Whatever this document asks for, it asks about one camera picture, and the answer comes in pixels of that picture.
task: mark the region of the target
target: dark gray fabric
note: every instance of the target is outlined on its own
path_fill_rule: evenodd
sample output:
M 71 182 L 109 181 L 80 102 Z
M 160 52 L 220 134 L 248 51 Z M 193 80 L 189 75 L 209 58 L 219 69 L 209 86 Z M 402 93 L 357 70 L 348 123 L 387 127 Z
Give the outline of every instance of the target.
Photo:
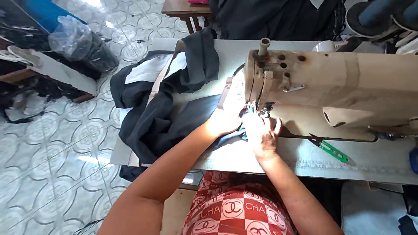
M 157 95 L 147 105 L 152 82 L 138 81 L 125 84 L 132 68 L 165 52 L 150 51 L 138 64 L 120 70 L 111 79 L 111 92 L 116 107 L 133 109 L 124 118 L 119 136 L 138 156 L 141 163 L 155 162 L 161 155 L 174 147 L 190 132 L 206 122 L 212 115 L 220 95 L 190 101 L 171 121 L 173 93 L 193 93 L 209 81 L 218 79 L 219 58 L 213 48 L 210 29 L 206 28 L 183 39 L 186 49 L 187 67 L 177 71 L 160 83 Z M 243 126 L 236 132 L 220 137 L 211 146 L 217 148 L 234 136 L 245 138 Z M 133 181 L 145 169 L 124 166 L 120 177 Z
M 209 0 L 221 39 L 323 41 L 342 31 L 344 0 Z
M 122 68 L 117 74 L 110 79 L 110 92 L 117 108 L 131 108 L 140 105 L 144 97 L 149 96 L 149 92 L 153 87 L 153 82 L 137 81 L 125 84 L 125 79 L 132 69 L 147 60 L 151 60 L 156 56 L 163 54 L 172 54 L 173 51 L 150 51 L 147 56 L 138 63 Z

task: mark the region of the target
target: wooden table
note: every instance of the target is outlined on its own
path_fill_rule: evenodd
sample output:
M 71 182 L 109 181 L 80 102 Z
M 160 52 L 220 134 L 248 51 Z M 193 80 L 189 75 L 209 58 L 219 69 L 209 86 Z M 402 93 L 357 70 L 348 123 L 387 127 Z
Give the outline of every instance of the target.
M 180 20 L 185 21 L 190 34 L 194 33 L 190 17 L 193 18 L 196 31 L 200 31 L 202 28 L 199 26 L 197 17 L 202 16 L 207 19 L 214 16 L 208 5 L 189 3 L 187 0 L 166 0 L 161 12 L 169 17 L 179 17 Z

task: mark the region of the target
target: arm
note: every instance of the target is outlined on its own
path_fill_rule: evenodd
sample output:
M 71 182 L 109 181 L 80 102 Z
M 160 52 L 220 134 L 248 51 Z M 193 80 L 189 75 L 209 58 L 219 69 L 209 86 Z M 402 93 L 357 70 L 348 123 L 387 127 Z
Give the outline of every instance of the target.
M 343 232 L 328 212 L 277 154 L 276 143 L 281 120 L 278 120 L 275 130 L 269 119 L 256 114 L 244 115 L 242 122 L 255 157 L 280 194 L 299 234 L 342 235 Z
M 163 154 L 120 195 L 97 234 L 159 234 L 164 201 L 216 138 L 239 127 L 240 110 L 216 109 L 203 125 Z

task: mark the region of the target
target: clear plastic bag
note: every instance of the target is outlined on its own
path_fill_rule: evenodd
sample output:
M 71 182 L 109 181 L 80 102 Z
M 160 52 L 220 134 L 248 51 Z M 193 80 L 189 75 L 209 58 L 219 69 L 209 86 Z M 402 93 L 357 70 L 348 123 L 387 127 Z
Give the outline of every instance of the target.
M 117 57 L 90 28 L 68 16 L 58 16 L 60 23 L 48 36 L 49 46 L 70 61 L 82 61 L 99 72 L 107 72 L 119 65 Z
M 58 22 L 58 27 L 48 36 L 49 46 L 70 61 L 82 60 L 92 45 L 90 28 L 70 15 L 58 16 Z

